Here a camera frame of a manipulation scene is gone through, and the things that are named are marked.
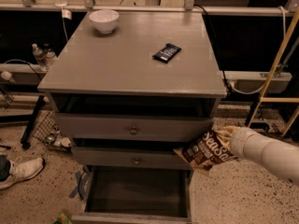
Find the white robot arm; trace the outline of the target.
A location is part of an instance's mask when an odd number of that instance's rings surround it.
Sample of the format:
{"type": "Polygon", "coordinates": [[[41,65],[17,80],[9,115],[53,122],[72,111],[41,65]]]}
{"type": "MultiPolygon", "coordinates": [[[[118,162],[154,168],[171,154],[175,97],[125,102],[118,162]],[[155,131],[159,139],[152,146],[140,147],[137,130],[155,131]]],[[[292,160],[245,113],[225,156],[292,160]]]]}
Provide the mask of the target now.
{"type": "Polygon", "coordinates": [[[216,134],[238,158],[253,161],[277,178],[299,186],[299,147],[248,127],[225,126],[216,134]]]}

